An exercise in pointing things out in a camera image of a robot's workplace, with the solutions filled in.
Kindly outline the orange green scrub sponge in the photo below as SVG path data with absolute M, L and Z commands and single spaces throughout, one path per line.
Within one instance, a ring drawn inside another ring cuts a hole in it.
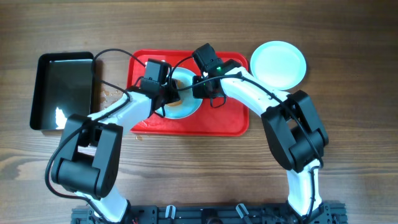
M 180 80 L 175 80 L 175 83 L 176 83 L 176 87 L 180 87 L 182 84 L 182 82 Z M 181 104 L 182 104 L 181 97 L 178 97 L 177 100 L 175 100 L 171 103 L 168 103 L 167 106 L 177 106 L 177 105 L 181 105 Z

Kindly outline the pale green plate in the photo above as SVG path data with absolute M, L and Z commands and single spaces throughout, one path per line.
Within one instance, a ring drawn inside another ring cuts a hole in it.
M 276 90 L 297 86 L 305 77 L 307 63 L 296 46 L 279 40 L 260 45 L 251 55 L 254 77 Z
M 181 86 L 178 88 L 185 88 L 193 84 L 192 78 L 195 74 L 186 68 L 177 67 L 172 75 L 173 79 L 180 80 Z M 201 106 L 202 99 L 194 98 L 192 89 L 180 91 L 179 95 L 182 100 L 181 105 L 164 106 L 165 117 L 168 119 L 182 119 L 192 115 Z

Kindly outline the pale green plate top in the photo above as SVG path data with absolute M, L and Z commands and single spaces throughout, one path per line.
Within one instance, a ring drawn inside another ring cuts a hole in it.
M 254 77 L 276 90 L 297 86 L 305 77 L 307 63 L 296 46 L 279 40 L 260 45 L 251 55 Z

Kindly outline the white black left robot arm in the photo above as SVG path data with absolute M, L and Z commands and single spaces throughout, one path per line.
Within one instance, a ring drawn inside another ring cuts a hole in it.
M 123 135 L 178 99 L 175 80 L 143 78 L 105 110 L 71 115 L 46 166 L 47 188 L 58 197 L 84 200 L 102 223 L 134 223 L 129 200 L 114 185 Z

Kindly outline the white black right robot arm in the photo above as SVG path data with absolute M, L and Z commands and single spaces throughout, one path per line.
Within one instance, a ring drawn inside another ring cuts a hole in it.
M 273 90 L 235 60 L 196 64 L 195 96 L 233 98 L 261 117 L 271 154 L 287 171 L 287 202 L 302 222 L 312 221 L 322 204 L 318 171 L 328 135 L 311 98 L 302 90 Z

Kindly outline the red plastic tray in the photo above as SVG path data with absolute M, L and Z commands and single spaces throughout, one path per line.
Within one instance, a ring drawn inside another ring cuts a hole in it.
M 144 49 L 134 52 L 129 62 L 127 86 L 135 84 L 136 80 L 144 75 L 145 68 L 141 65 L 150 58 L 165 61 L 176 65 L 185 57 L 192 54 L 183 50 L 151 50 Z M 199 109 L 192 115 L 182 119 L 160 118 L 152 115 L 150 118 L 135 125 L 131 131 L 136 134 L 171 134 L 194 136 L 240 136 L 249 127 L 249 109 L 239 101 L 228 98 L 214 100 L 204 99 Z

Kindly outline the black water tray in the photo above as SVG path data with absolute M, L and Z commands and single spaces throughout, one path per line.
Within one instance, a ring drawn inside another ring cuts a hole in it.
M 91 52 L 43 54 L 38 59 L 30 127 L 33 130 L 63 129 L 72 114 L 93 110 L 94 79 Z

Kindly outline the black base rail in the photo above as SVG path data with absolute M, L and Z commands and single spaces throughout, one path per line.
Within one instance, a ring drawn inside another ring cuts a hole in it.
M 215 207 L 167 207 L 133 206 L 129 211 L 130 223 L 138 224 L 206 224 L 206 223 L 304 223 L 288 203 L 267 203 L 264 205 L 215 206 Z M 309 223 L 348 223 L 343 203 L 322 202 L 311 214 Z M 106 223 L 95 215 L 92 208 L 72 209 L 70 223 Z

